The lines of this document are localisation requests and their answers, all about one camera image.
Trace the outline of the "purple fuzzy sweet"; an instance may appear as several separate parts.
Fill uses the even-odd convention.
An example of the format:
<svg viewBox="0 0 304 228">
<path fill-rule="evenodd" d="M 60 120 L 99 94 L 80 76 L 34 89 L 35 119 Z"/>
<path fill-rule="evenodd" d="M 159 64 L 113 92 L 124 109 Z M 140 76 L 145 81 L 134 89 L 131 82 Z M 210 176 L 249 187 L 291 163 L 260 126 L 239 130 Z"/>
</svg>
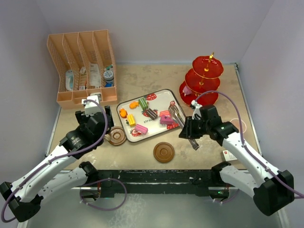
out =
<svg viewBox="0 0 304 228">
<path fill-rule="evenodd" d="M 192 94 L 192 90 L 187 85 L 184 86 L 184 88 L 182 89 L 182 92 L 183 92 L 184 96 Z"/>
</svg>

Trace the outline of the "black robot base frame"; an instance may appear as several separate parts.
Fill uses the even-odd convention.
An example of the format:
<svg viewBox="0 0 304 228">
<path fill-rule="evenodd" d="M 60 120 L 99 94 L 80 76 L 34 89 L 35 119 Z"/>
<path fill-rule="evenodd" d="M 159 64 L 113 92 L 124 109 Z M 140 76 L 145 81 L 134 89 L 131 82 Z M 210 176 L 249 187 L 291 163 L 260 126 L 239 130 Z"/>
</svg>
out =
<svg viewBox="0 0 304 228">
<path fill-rule="evenodd" d="M 97 170 L 90 162 L 79 165 L 87 184 L 100 186 L 101 198 L 115 194 L 191 194 L 227 199 L 233 186 L 219 179 L 213 170 Z"/>
</svg>

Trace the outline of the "metal serving tongs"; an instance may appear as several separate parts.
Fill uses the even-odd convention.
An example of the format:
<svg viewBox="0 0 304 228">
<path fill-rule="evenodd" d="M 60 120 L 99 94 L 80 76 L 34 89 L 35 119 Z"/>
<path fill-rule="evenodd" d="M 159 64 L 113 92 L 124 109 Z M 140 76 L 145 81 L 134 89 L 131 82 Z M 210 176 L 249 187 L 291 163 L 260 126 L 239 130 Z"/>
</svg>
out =
<svg viewBox="0 0 304 228">
<path fill-rule="evenodd" d="M 183 129 L 185 122 L 183 121 L 183 119 L 182 119 L 182 117 L 180 115 L 180 112 L 179 112 L 177 106 L 174 105 L 174 104 L 170 104 L 168 110 L 169 110 L 172 118 L 175 119 L 176 122 L 178 123 L 179 127 L 181 129 Z M 190 142 L 190 144 L 192 145 L 192 148 L 194 150 L 197 150 L 199 148 L 199 145 L 196 142 L 196 140 L 194 140 L 194 139 L 188 139 L 188 141 Z"/>
</svg>

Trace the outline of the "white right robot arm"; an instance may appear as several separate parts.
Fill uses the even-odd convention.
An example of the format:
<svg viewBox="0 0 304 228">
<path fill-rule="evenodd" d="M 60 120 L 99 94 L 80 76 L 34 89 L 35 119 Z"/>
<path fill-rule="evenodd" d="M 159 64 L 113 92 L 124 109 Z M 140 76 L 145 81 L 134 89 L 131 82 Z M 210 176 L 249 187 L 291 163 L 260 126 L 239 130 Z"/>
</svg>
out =
<svg viewBox="0 0 304 228">
<path fill-rule="evenodd" d="M 250 196 L 256 207 L 271 216 L 295 199 L 294 178 L 289 171 L 280 171 L 266 161 L 243 140 L 242 132 L 231 122 L 223 122 L 214 105 L 202 106 L 192 101 L 193 115 L 185 119 L 179 134 L 183 139 L 199 139 L 208 135 L 232 153 L 247 169 L 244 173 L 224 161 L 212 167 L 211 180 L 217 186 L 233 185 Z"/>
</svg>

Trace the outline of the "coral toy cake slice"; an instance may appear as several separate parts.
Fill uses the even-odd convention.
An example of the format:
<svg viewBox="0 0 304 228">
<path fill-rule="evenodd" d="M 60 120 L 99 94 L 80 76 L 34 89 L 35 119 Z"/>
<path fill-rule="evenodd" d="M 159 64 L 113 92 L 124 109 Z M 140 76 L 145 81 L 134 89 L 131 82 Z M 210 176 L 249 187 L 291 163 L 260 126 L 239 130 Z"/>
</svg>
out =
<svg viewBox="0 0 304 228">
<path fill-rule="evenodd" d="M 167 117 L 171 117 L 171 114 L 168 110 L 164 110 L 164 111 L 160 111 L 159 112 L 159 116 L 162 117 L 162 116 L 167 116 Z"/>
</svg>

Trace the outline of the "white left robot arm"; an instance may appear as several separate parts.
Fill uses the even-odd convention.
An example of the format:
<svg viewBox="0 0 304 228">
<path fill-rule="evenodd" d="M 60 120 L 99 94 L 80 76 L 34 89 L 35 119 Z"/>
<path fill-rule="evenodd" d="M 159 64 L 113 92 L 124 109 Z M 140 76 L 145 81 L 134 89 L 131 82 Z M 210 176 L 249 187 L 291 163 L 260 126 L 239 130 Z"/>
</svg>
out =
<svg viewBox="0 0 304 228">
<path fill-rule="evenodd" d="M 69 173 L 57 177 L 65 167 L 95 150 L 113 127 L 109 107 L 96 107 L 89 115 L 75 113 L 78 127 L 68 132 L 41 163 L 14 182 L 3 182 L 0 193 L 5 199 L 1 210 L 4 223 L 24 222 L 38 213 L 43 203 L 65 190 L 77 186 L 93 186 L 98 180 L 98 170 L 89 161 L 80 163 Z"/>
</svg>

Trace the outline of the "brown toy cake slice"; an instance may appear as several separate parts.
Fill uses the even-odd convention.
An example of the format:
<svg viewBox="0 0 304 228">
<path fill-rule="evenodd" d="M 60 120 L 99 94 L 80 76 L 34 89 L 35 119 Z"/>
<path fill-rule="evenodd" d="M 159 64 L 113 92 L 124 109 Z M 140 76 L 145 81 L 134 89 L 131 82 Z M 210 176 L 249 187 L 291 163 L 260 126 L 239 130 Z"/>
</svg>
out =
<svg viewBox="0 0 304 228">
<path fill-rule="evenodd" d="M 157 118 L 158 118 L 158 115 L 157 115 L 157 113 L 154 111 L 154 110 L 152 110 L 152 109 L 146 109 L 145 110 L 145 113 L 152 119 L 152 120 L 156 120 Z"/>
</svg>

